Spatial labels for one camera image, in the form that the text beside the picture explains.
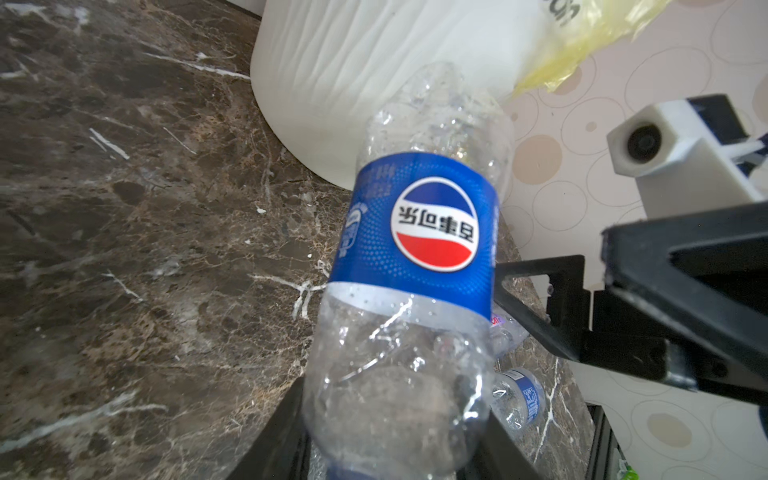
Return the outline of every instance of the camera lens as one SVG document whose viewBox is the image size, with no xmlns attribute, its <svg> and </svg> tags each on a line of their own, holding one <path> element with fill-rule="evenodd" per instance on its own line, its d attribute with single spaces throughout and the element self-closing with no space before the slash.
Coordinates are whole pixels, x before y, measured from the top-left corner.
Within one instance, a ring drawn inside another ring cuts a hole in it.
<svg viewBox="0 0 768 480">
<path fill-rule="evenodd" d="M 629 156 L 638 162 L 651 161 L 661 149 L 661 131 L 656 125 L 638 127 L 627 141 Z"/>
</svg>

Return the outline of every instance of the marble table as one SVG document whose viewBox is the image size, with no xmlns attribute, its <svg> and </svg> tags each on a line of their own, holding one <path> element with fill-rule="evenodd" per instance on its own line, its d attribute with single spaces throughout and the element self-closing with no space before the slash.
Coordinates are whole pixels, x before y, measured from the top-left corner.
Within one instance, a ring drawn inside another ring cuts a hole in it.
<svg viewBox="0 0 768 480">
<path fill-rule="evenodd" d="M 349 192 L 261 116 L 259 24 L 211 0 L 0 6 L 0 478 L 224 478 L 301 375 Z M 568 367 L 532 339 L 511 365 L 551 403 L 521 448 L 583 478 Z"/>
</svg>

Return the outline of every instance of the pepsi logo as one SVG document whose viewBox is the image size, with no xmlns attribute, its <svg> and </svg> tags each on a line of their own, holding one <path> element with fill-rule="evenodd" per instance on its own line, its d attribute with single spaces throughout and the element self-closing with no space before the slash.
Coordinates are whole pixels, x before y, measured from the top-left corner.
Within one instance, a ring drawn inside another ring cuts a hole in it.
<svg viewBox="0 0 768 480">
<path fill-rule="evenodd" d="M 475 205 L 446 178 L 422 178 L 403 190 L 392 209 L 390 227 L 402 254 L 435 272 L 461 270 L 478 250 Z"/>
</svg>

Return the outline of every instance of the yellow plastic bag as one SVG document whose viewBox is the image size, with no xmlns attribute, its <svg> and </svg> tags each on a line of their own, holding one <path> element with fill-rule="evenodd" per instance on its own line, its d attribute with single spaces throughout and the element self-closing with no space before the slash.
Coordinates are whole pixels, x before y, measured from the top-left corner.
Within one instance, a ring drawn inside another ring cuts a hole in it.
<svg viewBox="0 0 768 480">
<path fill-rule="evenodd" d="M 672 0 L 538 0 L 551 14 L 551 31 L 515 93 L 553 91 L 593 51 L 640 31 Z"/>
</svg>

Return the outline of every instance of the plastic bottle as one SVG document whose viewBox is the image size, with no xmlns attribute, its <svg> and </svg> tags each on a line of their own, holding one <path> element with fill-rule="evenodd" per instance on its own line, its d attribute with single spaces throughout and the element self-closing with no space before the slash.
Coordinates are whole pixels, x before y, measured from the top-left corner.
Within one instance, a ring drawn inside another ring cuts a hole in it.
<svg viewBox="0 0 768 480">
<path fill-rule="evenodd" d="M 498 358 L 514 351 L 528 338 L 528 331 L 496 302 L 491 310 L 491 348 Z"/>
<path fill-rule="evenodd" d="M 471 458 L 492 400 L 498 197 L 514 138 L 451 64 L 417 71 L 369 121 L 304 386 L 331 469 L 428 479 Z"/>
<path fill-rule="evenodd" d="M 496 374 L 491 410 L 513 439 L 519 437 L 546 408 L 544 389 L 528 370 L 514 368 Z"/>
</svg>

